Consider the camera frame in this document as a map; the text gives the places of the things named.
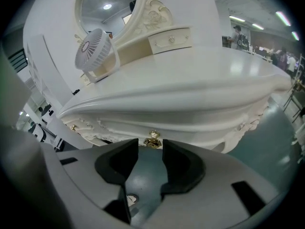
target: gray plastic piece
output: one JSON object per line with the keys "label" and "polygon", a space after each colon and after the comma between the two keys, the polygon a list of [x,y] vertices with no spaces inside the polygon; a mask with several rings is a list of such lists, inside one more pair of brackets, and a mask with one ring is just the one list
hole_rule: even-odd
{"label": "gray plastic piece", "polygon": [[[121,187],[106,183],[94,170],[96,158],[108,151],[107,147],[96,147],[55,153],[43,148],[50,178],[68,211],[72,228],[131,228],[101,209],[118,198]],[[62,166],[60,159],[69,157],[78,161]]]}
{"label": "gray plastic piece", "polygon": [[268,181],[234,157],[170,142],[201,157],[206,166],[205,176],[186,194],[166,195],[144,223],[145,229],[223,229],[245,221],[250,216],[231,186],[235,182],[246,181],[265,203],[278,195]]}

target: table top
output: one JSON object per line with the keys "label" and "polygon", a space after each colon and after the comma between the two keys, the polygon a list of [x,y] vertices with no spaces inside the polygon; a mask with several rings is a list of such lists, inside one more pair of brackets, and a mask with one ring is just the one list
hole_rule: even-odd
{"label": "table top", "polygon": [[123,65],[107,78],[84,87],[61,109],[58,117],[80,103],[111,96],[165,89],[178,91],[199,84],[201,88],[211,89],[263,82],[270,83],[274,89],[291,87],[290,77],[284,71],[242,51],[205,47],[173,50]]}
{"label": "table top", "polygon": [[246,53],[249,53],[249,54],[252,54],[252,55],[258,56],[258,57],[260,57],[261,59],[266,60],[266,61],[268,61],[268,62],[272,62],[272,60],[271,60],[271,59],[265,58],[265,57],[263,57],[263,56],[261,56],[261,55],[259,55],[259,54],[255,53],[255,52],[251,52],[251,51],[248,51],[248,50],[243,50],[243,51],[244,51],[244,52],[246,52]]}

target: carved flower decoration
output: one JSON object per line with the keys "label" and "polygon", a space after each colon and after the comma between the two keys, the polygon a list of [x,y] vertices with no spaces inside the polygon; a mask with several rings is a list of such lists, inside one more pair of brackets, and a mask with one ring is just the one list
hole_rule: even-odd
{"label": "carved flower decoration", "polygon": [[150,16],[150,19],[154,22],[160,23],[162,21],[161,14],[157,13],[156,11],[151,11],[148,15]]}

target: drawer knob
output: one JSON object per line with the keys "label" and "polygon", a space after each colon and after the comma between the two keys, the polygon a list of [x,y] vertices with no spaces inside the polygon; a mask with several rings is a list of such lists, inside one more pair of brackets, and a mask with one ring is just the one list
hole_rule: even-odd
{"label": "drawer knob", "polygon": [[160,136],[159,132],[152,131],[149,133],[151,138],[146,138],[144,141],[144,144],[147,147],[152,147],[152,148],[158,148],[162,145],[161,141],[158,140],[158,137]]}
{"label": "drawer knob", "polygon": [[76,125],[70,126],[70,129],[75,132]]}
{"label": "drawer knob", "polygon": [[175,38],[173,36],[170,36],[168,38],[168,41],[171,42],[171,43],[174,43],[175,42]]}

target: ceiling light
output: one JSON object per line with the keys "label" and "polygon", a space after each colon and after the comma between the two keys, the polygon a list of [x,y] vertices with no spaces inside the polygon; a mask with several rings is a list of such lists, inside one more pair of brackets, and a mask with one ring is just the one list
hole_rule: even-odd
{"label": "ceiling light", "polygon": [[291,26],[289,20],[285,17],[285,15],[282,12],[276,12],[277,16],[280,17],[282,22],[284,22],[285,25]]}
{"label": "ceiling light", "polygon": [[260,29],[260,30],[263,30],[264,28],[263,27],[261,27],[260,25],[258,25],[258,24],[252,24],[254,27],[256,27],[256,28],[258,28],[258,29]]}
{"label": "ceiling light", "polygon": [[231,19],[234,19],[234,20],[237,20],[237,21],[241,21],[241,22],[245,22],[245,20],[243,19],[240,19],[238,17],[235,17],[235,16],[229,16]]}
{"label": "ceiling light", "polygon": [[299,39],[299,36],[296,34],[296,32],[293,31],[293,32],[292,32],[292,35],[294,36],[294,38],[295,38],[297,41],[300,40],[300,39]]}
{"label": "ceiling light", "polygon": [[106,5],[104,6],[104,9],[105,9],[105,10],[108,10],[108,9],[110,9],[111,7],[112,7],[111,4],[106,4]]}

